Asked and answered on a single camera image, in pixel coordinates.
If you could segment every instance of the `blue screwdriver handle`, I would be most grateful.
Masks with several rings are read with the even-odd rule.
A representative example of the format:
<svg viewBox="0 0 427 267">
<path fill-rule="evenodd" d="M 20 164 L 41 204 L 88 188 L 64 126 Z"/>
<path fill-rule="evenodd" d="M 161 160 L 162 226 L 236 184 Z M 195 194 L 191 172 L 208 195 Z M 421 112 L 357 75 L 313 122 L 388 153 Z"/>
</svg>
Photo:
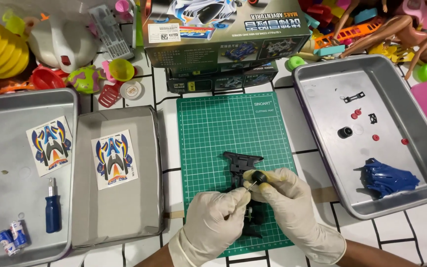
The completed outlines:
<svg viewBox="0 0 427 267">
<path fill-rule="evenodd" d="M 57 197 L 55 195 L 45 198 L 45 231 L 49 234 L 60 230 L 60 209 Z"/>
</svg>

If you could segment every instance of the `white tiled floor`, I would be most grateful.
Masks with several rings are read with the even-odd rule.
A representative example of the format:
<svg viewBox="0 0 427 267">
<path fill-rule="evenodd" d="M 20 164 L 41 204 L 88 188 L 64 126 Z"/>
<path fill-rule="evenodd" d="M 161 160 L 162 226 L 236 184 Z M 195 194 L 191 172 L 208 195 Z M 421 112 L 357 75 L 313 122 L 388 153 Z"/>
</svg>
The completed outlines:
<svg viewBox="0 0 427 267">
<path fill-rule="evenodd" d="M 131 25 L 122 25 L 122 31 L 127 40 L 131 40 Z M 136 78 L 143 86 L 144 93 L 137 100 L 120 99 L 111 108 L 127 106 L 151 105 L 156 108 L 158 115 L 159 141 L 162 157 L 163 182 L 165 189 L 166 211 L 183 210 L 181 171 L 179 171 L 179 140 L 177 135 L 176 99 L 178 94 L 167 91 L 166 78 L 163 69 L 151 68 L 149 59 L 142 49 L 137 49 L 136 58 L 132 61 L 138 70 Z M 104 60 L 100 54 L 94 60 L 98 65 Z M 301 179 L 308 182 L 312 188 L 321 188 L 331 185 L 317 146 L 306 123 L 298 98 L 292 88 L 293 82 L 291 72 L 285 67 L 286 58 L 277 60 L 279 68 L 278 75 L 273 80 L 276 88 L 278 102 L 281 108 L 283 120 L 288 138 L 293 151 L 296 168 Z M 406 73 L 408 64 L 397 67 L 400 76 Z M 417 84 L 414 78 L 408 83 L 412 86 Z M 245 88 L 246 93 L 268 92 L 273 90 L 271 83 Z M 184 94 L 183 97 L 211 96 L 212 93 Z M 91 112 L 103 109 L 98 104 L 98 95 L 81 96 L 81 112 Z M 341 233 L 350 240 L 358 241 L 370 246 L 379 247 L 377 235 L 380 238 L 382 248 L 386 251 L 405 257 L 420 264 L 417 244 L 422 255 L 424 264 L 427 264 L 427 205 L 410 209 L 407 211 L 410 224 L 415 234 L 412 233 L 410 224 L 406 220 L 404 212 L 388 215 L 374 220 L 376 230 L 372 221 L 359 221 L 347 214 L 340 203 L 318 203 L 314 205 L 314 213 L 317 221 L 332 228 L 337 228 L 336 221 Z M 162 233 L 162 243 L 167 244 L 170 238 L 182 227 L 183 219 L 167 220 L 167 228 Z M 159 236 L 131 242 L 128 244 L 95 249 L 88 253 L 72 254 L 60 261 L 51 263 L 51 267 L 79 267 L 82 262 L 85 267 L 133 266 L 145 259 L 160 248 Z M 229 257 L 231 267 L 267 267 L 268 261 L 272 267 L 316 267 L 321 266 L 312 261 L 307 263 L 304 253 L 296 246 L 276 248 L 268 251 L 268 259 L 249 261 L 251 257 L 265 257 L 266 253 L 255 252 L 234 257 Z M 207 262 L 203 267 L 226 267 L 226 258 L 217 258 Z"/>
</svg>

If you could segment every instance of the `doll leg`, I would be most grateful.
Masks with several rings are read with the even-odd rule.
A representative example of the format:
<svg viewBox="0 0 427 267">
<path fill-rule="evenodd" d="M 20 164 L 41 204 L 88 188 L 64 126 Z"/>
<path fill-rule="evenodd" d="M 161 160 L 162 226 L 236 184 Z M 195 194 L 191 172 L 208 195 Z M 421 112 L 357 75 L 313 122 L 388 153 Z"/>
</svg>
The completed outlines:
<svg viewBox="0 0 427 267">
<path fill-rule="evenodd" d="M 410 16 L 394 16 L 392 19 L 390 19 L 384 25 L 378 28 L 376 32 L 364 37 L 362 40 L 357 41 L 355 45 L 349 47 L 339 57 L 345 58 L 353 52 L 360 51 L 374 44 L 377 44 L 378 42 L 382 42 L 388 37 L 401 31 L 412 22 L 413 21 Z"/>
</svg>

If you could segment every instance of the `orange plastic ladder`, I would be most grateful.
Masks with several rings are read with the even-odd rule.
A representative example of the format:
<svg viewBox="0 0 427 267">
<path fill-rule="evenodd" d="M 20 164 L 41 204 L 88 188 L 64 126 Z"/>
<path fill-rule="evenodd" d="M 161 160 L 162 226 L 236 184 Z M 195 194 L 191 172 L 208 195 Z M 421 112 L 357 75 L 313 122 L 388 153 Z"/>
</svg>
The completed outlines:
<svg viewBox="0 0 427 267">
<path fill-rule="evenodd" d="M 350 38 L 371 34 L 375 32 L 382 24 L 383 19 L 380 17 L 375 17 L 372 21 L 368 23 L 354 25 L 352 27 L 342 29 L 337 35 L 337 40 L 343 41 Z M 327 35 L 315 39 L 314 49 L 321 49 L 326 46 L 332 45 L 332 36 L 334 36 L 334 33 L 329 33 Z"/>
</svg>

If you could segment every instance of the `sticker sheet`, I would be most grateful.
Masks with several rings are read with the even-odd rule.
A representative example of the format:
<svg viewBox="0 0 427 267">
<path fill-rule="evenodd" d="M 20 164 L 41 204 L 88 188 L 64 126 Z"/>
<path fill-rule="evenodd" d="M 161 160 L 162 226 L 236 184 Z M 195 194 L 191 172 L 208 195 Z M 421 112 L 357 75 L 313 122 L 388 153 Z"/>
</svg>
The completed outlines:
<svg viewBox="0 0 427 267">
<path fill-rule="evenodd" d="M 138 179 L 129 130 L 92 140 L 98 190 Z"/>
<path fill-rule="evenodd" d="M 72 135 L 65 116 L 26 131 L 39 176 L 44 176 L 72 161 Z"/>
</svg>

